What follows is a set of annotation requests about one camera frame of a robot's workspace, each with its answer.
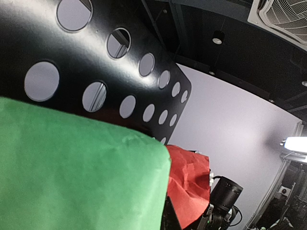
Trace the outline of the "black music stand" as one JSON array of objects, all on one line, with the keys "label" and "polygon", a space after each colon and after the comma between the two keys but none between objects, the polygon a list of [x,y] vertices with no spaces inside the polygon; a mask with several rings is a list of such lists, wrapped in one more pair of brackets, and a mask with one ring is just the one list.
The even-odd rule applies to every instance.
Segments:
[{"label": "black music stand", "polygon": [[28,70],[49,62],[59,73],[38,106],[125,126],[168,143],[191,82],[160,42],[121,0],[92,0],[88,24],[66,30],[58,0],[0,3],[0,94],[33,104]]}]

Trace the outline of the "red sheet music paper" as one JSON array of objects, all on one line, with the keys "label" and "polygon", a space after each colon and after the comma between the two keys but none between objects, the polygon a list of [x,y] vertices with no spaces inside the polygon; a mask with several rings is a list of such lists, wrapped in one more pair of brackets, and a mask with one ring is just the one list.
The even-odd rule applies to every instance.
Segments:
[{"label": "red sheet music paper", "polygon": [[171,158],[167,195],[184,229],[201,216],[210,202],[209,157],[175,145],[166,148]]}]

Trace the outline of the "green cloth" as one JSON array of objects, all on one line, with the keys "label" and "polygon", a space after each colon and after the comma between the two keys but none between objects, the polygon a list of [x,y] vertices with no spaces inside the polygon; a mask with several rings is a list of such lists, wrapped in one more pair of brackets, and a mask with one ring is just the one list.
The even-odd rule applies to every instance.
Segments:
[{"label": "green cloth", "polygon": [[158,230],[170,165],[138,131],[0,100],[3,230]]}]

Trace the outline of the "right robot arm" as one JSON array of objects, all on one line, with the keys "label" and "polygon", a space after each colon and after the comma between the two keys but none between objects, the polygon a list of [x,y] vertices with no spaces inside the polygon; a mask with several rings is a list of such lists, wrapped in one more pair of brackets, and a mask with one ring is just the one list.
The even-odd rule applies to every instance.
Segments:
[{"label": "right robot arm", "polygon": [[243,187],[224,177],[215,176],[218,182],[210,193],[210,202],[197,224],[198,230],[226,230],[232,226],[237,214],[242,214],[235,202]]}]

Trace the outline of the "bright ceiling light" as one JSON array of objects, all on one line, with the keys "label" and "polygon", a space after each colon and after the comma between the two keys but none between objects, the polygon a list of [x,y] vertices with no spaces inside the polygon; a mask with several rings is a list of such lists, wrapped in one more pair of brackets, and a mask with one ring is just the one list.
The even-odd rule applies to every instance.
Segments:
[{"label": "bright ceiling light", "polygon": [[307,153],[307,137],[288,137],[280,145],[290,151]]}]

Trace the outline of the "ceiling air conditioner vent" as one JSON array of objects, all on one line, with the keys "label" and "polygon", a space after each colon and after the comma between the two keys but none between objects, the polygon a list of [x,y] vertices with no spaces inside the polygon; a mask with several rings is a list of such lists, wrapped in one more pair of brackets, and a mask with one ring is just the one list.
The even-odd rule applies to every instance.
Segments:
[{"label": "ceiling air conditioner vent", "polygon": [[307,49],[305,0],[254,0],[248,22],[303,50]]}]

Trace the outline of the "right aluminium frame post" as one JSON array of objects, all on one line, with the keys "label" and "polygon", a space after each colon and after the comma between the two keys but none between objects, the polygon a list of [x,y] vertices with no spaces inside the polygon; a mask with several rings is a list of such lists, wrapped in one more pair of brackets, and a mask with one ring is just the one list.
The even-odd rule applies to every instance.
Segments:
[{"label": "right aluminium frame post", "polygon": [[271,200],[274,197],[274,194],[277,192],[279,187],[282,184],[283,177],[285,175],[285,172],[290,165],[292,161],[306,163],[307,162],[307,154],[303,152],[297,152],[297,151],[289,151],[283,149],[279,156],[282,164],[277,171],[277,174],[273,180],[272,185],[270,186],[268,192],[265,194],[264,198],[260,202],[258,208],[254,212],[251,219],[248,221],[248,223],[244,226],[244,230],[253,230],[255,229],[256,223],[260,220],[262,215],[264,214],[265,210],[269,206]]}]

